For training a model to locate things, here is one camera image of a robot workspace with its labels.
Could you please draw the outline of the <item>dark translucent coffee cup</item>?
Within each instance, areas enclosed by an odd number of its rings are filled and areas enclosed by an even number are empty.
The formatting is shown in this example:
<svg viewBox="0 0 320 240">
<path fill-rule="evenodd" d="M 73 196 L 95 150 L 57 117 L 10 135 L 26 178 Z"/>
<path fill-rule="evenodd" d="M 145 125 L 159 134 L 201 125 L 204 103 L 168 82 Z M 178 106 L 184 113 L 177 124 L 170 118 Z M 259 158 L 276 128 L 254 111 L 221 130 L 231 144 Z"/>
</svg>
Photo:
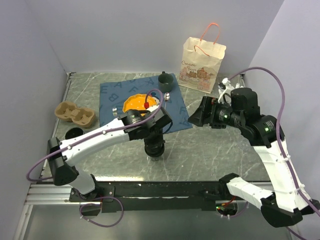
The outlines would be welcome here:
<svg viewBox="0 0 320 240">
<path fill-rule="evenodd" d="M 164 155 L 161 154 L 161 155 L 155 155 L 155 156 L 148 156 L 147 159 L 149 161 L 152 161 L 152 162 L 163 161 L 164 160 Z"/>
</svg>

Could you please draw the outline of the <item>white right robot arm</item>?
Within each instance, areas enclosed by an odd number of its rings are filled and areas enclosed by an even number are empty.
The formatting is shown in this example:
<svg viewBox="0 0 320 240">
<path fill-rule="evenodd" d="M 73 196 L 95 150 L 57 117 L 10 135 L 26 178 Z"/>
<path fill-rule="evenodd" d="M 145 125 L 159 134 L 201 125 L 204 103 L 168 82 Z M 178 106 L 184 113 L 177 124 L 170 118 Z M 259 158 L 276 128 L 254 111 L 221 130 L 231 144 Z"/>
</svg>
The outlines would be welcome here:
<svg viewBox="0 0 320 240">
<path fill-rule="evenodd" d="M 230 173 L 219 179 L 217 193 L 223 199 L 239 197 L 260 209 L 273 227 L 289 227 L 304 215 L 319 210 L 320 203 L 305 191 L 292 165 L 283 131 L 276 132 L 277 119 L 260 113 L 258 96 L 251 88 L 233 87 L 228 79 L 219 85 L 218 98 L 204 96 L 188 122 L 213 129 L 226 126 L 240 130 L 260 157 L 273 189 L 260 188 Z"/>
</svg>

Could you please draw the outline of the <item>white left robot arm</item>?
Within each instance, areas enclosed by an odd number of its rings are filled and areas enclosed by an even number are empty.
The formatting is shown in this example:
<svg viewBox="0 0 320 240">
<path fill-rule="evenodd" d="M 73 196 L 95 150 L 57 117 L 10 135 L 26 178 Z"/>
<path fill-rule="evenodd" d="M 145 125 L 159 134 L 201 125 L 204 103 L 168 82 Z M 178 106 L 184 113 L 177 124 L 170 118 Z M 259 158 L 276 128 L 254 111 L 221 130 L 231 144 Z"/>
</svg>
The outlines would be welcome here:
<svg viewBox="0 0 320 240">
<path fill-rule="evenodd" d="M 148 156 L 157 158 L 164 153 L 163 128 L 173 124 L 169 113 L 162 106 L 147 110 L 130 109 L 104 126 L 77 136 L 62 140 L 52 138 L 48 141 L 50 157 L 48 163 L 55 186 L 70 185 L 87 201 L 94 201 L 101 187 L 93 174 L 76 165 L 84 158 L 105 148 L 143 140 Z"/>
</svg>

